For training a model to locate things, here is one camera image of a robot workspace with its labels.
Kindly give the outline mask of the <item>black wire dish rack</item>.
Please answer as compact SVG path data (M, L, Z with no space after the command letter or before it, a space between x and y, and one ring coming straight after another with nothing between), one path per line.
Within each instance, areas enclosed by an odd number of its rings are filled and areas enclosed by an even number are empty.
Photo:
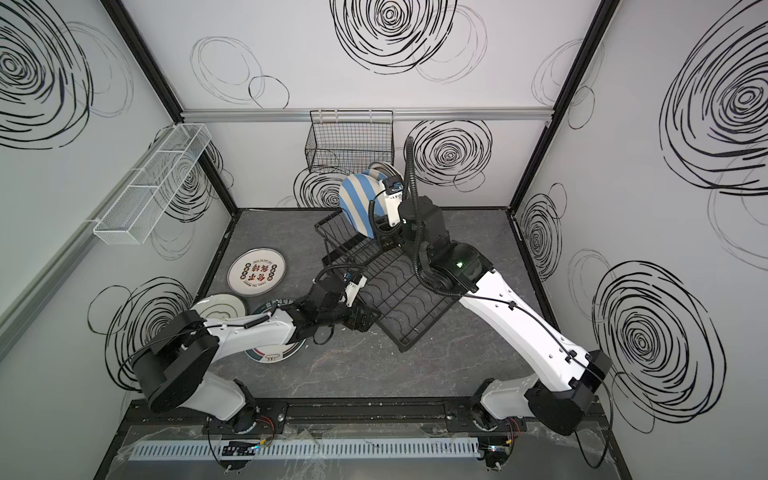
M324 242L325 266L355 264L366 268L367 283L359 297L377 309L376 324L406 352L448 312L457 301L426 289L413 273L412 263L393 242L381 242L358 232L337 209L315 224Z

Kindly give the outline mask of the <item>cream floral plate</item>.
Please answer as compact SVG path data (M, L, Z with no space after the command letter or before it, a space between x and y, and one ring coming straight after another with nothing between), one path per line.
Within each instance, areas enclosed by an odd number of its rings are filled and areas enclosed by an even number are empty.
M385 188L404 188L402 174L389 163L374 161L368 165L363 173Z

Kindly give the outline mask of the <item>blue striped plate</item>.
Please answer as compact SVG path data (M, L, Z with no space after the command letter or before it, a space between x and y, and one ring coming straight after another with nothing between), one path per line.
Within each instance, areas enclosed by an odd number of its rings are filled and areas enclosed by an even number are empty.
M368 238L375 237L368 214L371 200L374 201L374 219L387 218L383 191L381 180L367 173L351 174L339 187L339 204L346 220L358 233Z

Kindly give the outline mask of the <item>red green rimmed plate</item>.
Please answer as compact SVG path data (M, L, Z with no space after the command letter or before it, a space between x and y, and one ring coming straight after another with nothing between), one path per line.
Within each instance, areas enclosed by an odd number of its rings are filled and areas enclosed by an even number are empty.
M275 309L278 306L285 306L292 302L289 298L277 298L262 303L257 306L252 314L262 314L268 310ZM246 350L245 354L249 359L257 363L272 364L287 360L294 354L296 354L305 345L305 340L301 340L292 344L285 345L270 345L263 346L255 349Z

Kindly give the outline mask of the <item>white plate black outline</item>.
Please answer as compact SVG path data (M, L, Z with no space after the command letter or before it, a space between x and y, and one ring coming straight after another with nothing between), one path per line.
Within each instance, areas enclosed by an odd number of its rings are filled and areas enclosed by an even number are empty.
M196 302L192 307L204 319L226 320L244 317L245 303L232 294L215 294Z

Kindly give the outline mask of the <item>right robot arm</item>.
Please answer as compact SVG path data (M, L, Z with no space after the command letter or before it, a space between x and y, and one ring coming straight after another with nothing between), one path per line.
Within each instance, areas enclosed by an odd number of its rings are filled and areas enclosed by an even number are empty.
M404 159L399 236L418 282L480 317L533 370L524 378L484 381L469 411L473 422L484 430L505 424L515 434L517 420L533 417L559 435L576 435L604 385L611 359L567 339L513 291L477 248L451 240L442 210L418 192L412 137L405 141Z

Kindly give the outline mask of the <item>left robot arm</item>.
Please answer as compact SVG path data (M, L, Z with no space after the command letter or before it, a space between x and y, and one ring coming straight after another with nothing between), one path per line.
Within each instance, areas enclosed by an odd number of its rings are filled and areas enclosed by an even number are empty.
M224 379L210 366L248 350L297 344L323 327L368 331L381 312L359 297L366 281L363 275L320 277L302 297L227 320L209 320L187 310L121 367L132 371L152 412L191 409L246 432L264 420L257 401L243 382Z

